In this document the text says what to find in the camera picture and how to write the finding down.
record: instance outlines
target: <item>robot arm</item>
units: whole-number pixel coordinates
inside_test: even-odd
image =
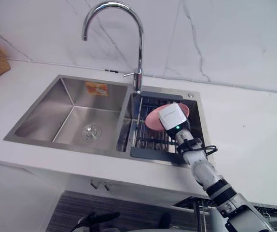
[[[208,162],[202,143],[190,133],[187,118],[177,104],[171,104],[159,112],[159,118],[166,132],[179,144],[180,154],[191,166],[197,183],[216,203],[218,211],[228,218],[225,227],[229,232],[273,232],[265,218],[240,193],[217,174]]]

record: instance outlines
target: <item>double basin sink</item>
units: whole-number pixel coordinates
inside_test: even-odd
[[[59,75],[4,140],[183,165],[175,141],[165,132],[149,130],[145,117],[160,105],[182,102],[190,108],[191,133],[206,143],[199,94],[157,87],[143,90],[137,94],[128,84]]]

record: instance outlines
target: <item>drain strainer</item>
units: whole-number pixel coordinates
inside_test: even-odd
[[[97,140],[101,136],[101,128],[96,125],[88,125],[82,129],[82,138],[86,141]]]

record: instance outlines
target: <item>sticker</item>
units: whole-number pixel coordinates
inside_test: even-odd
[[[85,86],[87,87],[87,91],[90,94],[101,96],[109,95],[108,87],[106,84],[85,81]]]

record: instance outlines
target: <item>faucet spout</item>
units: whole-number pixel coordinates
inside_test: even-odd
[[[142,50],[143,50],[143,25],[141,20],[139,19],[137,13],[129,6],[125,5],[124,3],[121,2],[116,2],[116,1],[104,1],[99,3],[98,5],[94,6],[93,8],[90,9],[89,13],[87,14],[84,23],[83,23],[83,29],[82,29],[82,40],[87,41],[88,38],[88,28],[90,26],[91,20],[95,17],[97,13],[102,11],[103,9],[106,8],[119,8],[127,13],[129,13],[134,20],[136,21],[138,25],[138,34],[139,34],[139,48],[138,48],[138,68],[137,70],[134,70],[134,89],[136,92],[141,91],[141,82],[142,82]]]

